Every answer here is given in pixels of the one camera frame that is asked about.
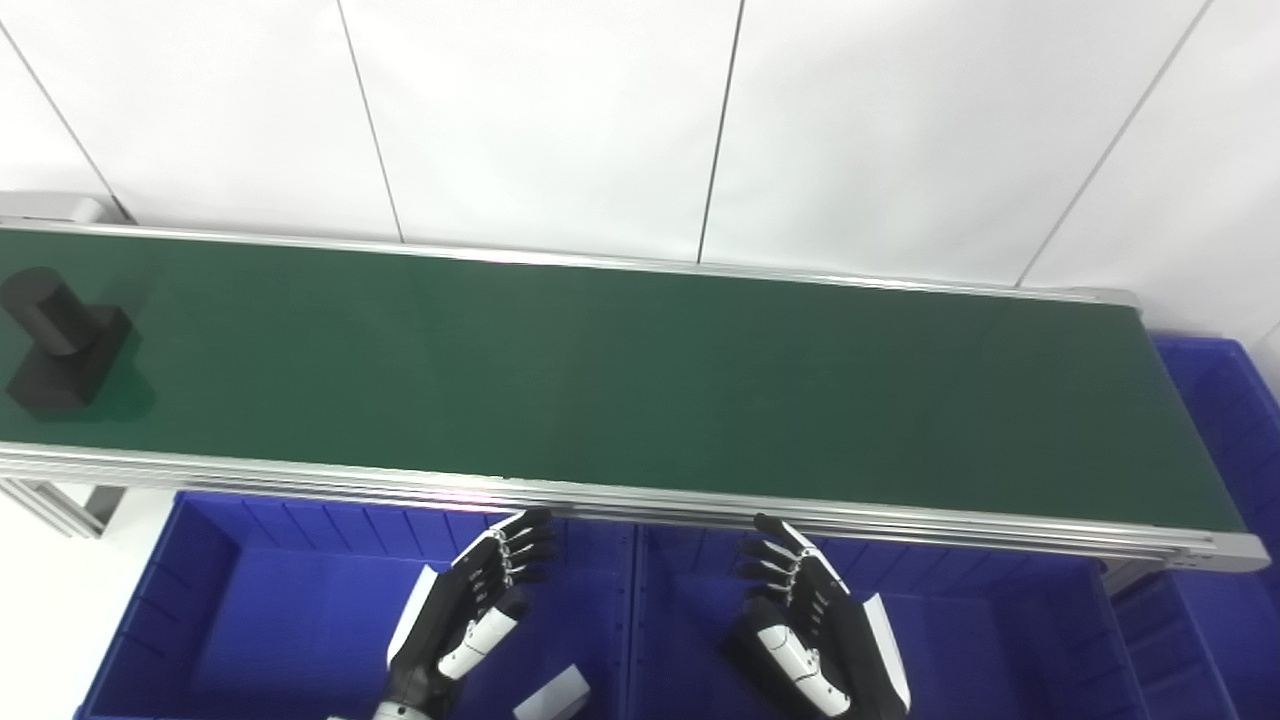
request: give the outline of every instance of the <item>robotic finger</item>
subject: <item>robotic finger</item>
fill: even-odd
[[[527,611],[529,598],[525,592],[520,588],[508,589],[479,620],[467,625],[462,642],[440,659],[436,669],[451,680],[461,680],[516,629]]]
[[[818,651],[795,634],[777,606],[764,598],[755,598],[746,603],[744,614],[769,657],[818,712],[836,717],[849,711],[852,705],[849,693],[840,689],[824,673],[829,669],[829,662],[824,662]]]

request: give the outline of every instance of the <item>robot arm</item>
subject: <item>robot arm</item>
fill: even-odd
[[[826,717],[905,717],[910,689],[879,596],[854,600],[822,550],[786,521],[759,514],[755,527],[768,537],[741,547],[754,562],[739,574],[760,580],[742,623],[773,671]]]
[[[443,720],[462,680],[529,610],[524,583],[545,573],[534,562],[556,556],[545,509],[494,524],[449,570],[424,569],[388,648],[387,684],[375,720]]]

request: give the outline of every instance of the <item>black object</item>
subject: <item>black object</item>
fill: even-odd
[[[0,302],[36,342],[9,380],[9,395],[28,410],[92,402],[133,327],[124,311],[83,305],[52,268],[10,275]]]

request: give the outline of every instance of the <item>black block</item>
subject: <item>black block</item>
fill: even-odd
[[[129,336],[132,323],[111,305],[87,306],[101,328],[93,342],[73,355],[50,355],[38,345],[9,380],[9,395],[28,410],[84,407],[93,401]]]

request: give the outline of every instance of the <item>white block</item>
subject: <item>white block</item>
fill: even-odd
[[[582,710],[591,696],[591,687],[582,679],[577,665],[570,665],[543,689],[516,706],[516,720],[568,720]]]

